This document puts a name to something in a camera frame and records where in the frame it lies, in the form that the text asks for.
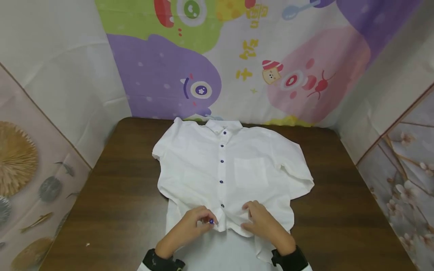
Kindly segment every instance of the pink cartoon character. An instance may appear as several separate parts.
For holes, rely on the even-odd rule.
[[[263,62],[268,99],[289,116],[318,123],[365,72],[370,55],[367,42],[352,26],[323,30],[281,63]]]

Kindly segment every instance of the cartoon spoon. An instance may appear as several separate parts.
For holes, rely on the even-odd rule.
[[[308,9],[308,8],[311,8],[311,7],[314,7],[316,5],[319,5],[320,3],[321,3],[321,0],[317,0],[317,1],[313,2],[313,3],[309,3],[309,4],[304,5],[302,7],[297,7],[297,6],[294,6],[294,5],[287,6],[283,10],[283,12],[282,12],[282,18],[285,21],[292,20],[292,19],[294,19],[298,15],[298,13],[300,13],[300,12],[302,12],[302,11]]]

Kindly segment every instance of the wrist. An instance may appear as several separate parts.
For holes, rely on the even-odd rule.
[[[155,254],[162,259],[170,259],[178,248],[165,236],[155,247]]]
[[[287,231],[277,234],[270,241],[281,256],[292,254],[296,250],[296,241]]]

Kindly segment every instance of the black wristband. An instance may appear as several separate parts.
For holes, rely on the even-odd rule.
[[[302,271],[309,265],[303,252],[301,252],[301,249],[297,245],[296,250],[289,255],[281,256],[277,249],[273,250],[272,254],[273,257],[271,258],[271,261],[273,262],[273,265],[276,266],[279,264],[288,271]]]
[[[166,260],[155,254],[155,249],[150,249],[143,259],[143,264],[152,271],[181,271],[185,263],[180,260],[173,261],[172,258]]]

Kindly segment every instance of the brown tabletop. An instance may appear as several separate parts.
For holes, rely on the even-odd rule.
[[[164,235],[167,200],[151,152],[172,123],[118,123],[41,271],[137,270]],[[291,201],[292,234],[314,271],[415,270],[333,131],[266,127],[301,145],[314,178],[311,193]]]

